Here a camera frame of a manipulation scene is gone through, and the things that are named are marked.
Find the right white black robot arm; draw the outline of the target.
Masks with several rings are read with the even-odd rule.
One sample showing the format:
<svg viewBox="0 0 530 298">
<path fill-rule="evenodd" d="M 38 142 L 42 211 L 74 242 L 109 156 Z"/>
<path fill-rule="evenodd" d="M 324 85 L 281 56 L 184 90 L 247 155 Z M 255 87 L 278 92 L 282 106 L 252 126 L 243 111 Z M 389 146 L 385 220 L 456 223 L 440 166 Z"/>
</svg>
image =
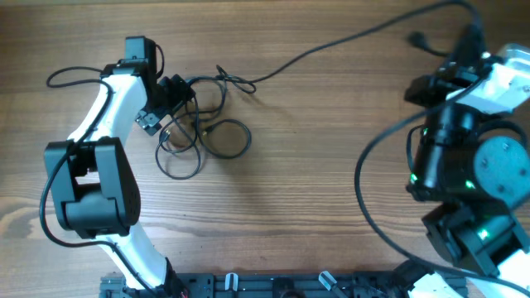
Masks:
<svg viewBox="0 0 530 298">
<path fill-rule="evenodd" d="M 478 275 L 488 296 L 529 288 L 529 236 L 515 211 L 529 199 L 528 137 L 508 116 L 529 99 L 529 51 L 490 54 L 467 26 L 433 74 L 412 81 L 405 99 L 428 108 L 408 192 L 437 207 L 423 218 L 436 252 Z"/>
</svg>

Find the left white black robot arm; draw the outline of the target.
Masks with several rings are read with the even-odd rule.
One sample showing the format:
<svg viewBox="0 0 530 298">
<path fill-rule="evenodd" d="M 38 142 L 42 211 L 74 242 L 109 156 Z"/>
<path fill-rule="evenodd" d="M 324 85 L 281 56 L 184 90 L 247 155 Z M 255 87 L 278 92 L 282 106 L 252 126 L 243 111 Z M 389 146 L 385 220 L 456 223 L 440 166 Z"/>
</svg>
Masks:
<svg viewBox="0 0 530 298">
<path fill-rule="evenodd" d="M 47 145 L 41 197 L 52 198 L 59 225 L 78 234 L 79 247 L 104 249 L 127 288 L 170 296 L 181 284 L 139 222 L 141 195 L 124 151 L 134 124 L 152 136 L 195 94 L 179 75 L 163 76 L 161 54 L 145 36 L 126 39 L 124 57 L 100 70 L 100 91 L 83 122 Z"/>
</svg>

